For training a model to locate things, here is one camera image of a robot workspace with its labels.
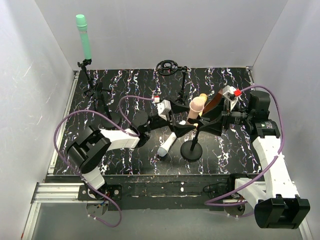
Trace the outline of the pink microphone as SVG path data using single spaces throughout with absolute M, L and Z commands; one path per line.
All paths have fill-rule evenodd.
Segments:
M 207 99 L 204 96 L 197 96 L 192 99 L 189 104 L 189 112 L 186 120 L 186 124 L 191 125 L 190 120 L 195 120 L 199 114 L 203 111 Z

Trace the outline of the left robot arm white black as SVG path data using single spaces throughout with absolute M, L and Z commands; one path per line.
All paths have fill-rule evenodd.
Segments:
M 177 137 L 195 129 L 194 125 L 174 123 L 172 119 L 174 114 L 188 112 L 189 106 L 166 99 L 156 106 L 157 115 L 149 116 L 144 111 L 138 111 L 126 130 L 106 130 L 90 125 L 67 147 L 67 155 L 91 188 L 99 190 L 106 185 L 98 168 L 106 152 L 140 148 L 150 139 L 146 133 L 162 127 L 169 127 Z

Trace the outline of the green microphone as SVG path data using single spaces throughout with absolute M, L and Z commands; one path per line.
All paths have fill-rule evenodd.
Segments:
M 88 24 L 87 24 L 86 17 L 83 14 L 77 14 L 75 16 L 75 20 L 76 20 L 76 26 L 80 35 L 84 58 L 86 60 L 91 60 L 92 52 L 91 52 L 90 40 L 88 36 Z

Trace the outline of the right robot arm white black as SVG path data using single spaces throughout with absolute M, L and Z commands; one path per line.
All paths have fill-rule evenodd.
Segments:
M 261 164 L 254 178 L 229 176 L 227 193 L 207 200 L 205 205 L 219 207 L 219 200 L 238 194 L 253 208 L 262 229 L 297 229 L 309 213 L 309 200 L 301 198 L 292 182 L 282 153 L 285 144 L 283 121 L 269 119 L 269 106 L 276 97 L 269 90 L 250 92 L 247 126 L 252 145 Z

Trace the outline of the black tripod clip stand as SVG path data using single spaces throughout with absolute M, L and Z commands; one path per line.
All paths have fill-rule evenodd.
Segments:
M 87 66 L 92 63 L 91 59 L 84 59 L 82 62 L 77 62 L 78 67 L 81 68 L 81 70 L 84 72 L 85 77 L 87 79 L 87 83 L 89 85 L 88 89 L 83 91 L 83 95 L 89 98 L 92 98 L 93 100 L 93 107 L 94 110 L 97 111 L 99 105 L 99 102 L 102 103 L 101 107 L 103 107 L 103 112 L 107 116 L 111 116 L 109 107 L 105 101 L 104 92 L 111 94 L 111 90 L 109 88 L 104 88 L 102 82 L 94 83 L 94 79 L 90 77 L 87 73 Z

